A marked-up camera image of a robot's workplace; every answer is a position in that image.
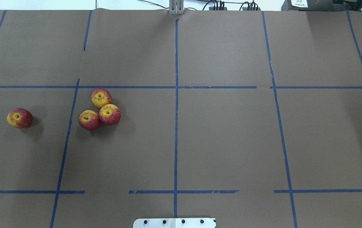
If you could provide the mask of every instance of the label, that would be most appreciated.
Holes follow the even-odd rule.
[[[292,6],[307,8],[307,0],[291,0]]]

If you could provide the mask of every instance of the apple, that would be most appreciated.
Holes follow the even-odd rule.
[[[33,122],[32,114],[23,108],[15,108],[7,117],[8,123],[16,128],[30,127]]]
[[[113,125],[119,122],[122,116],[119,108],[116,105],[107,104],[104,105],[99,111],[99,119],[102,123]]]
[[[104,105],[112,103],[112,96],[104,88],[97,88],[91,94],[92,104],[97,108],[102,108]]]
[[[81,115],[79,115],[78,121],[79,125],[88,131],[96,130],[101,126],[98,113],[92,110],[83,111]]]

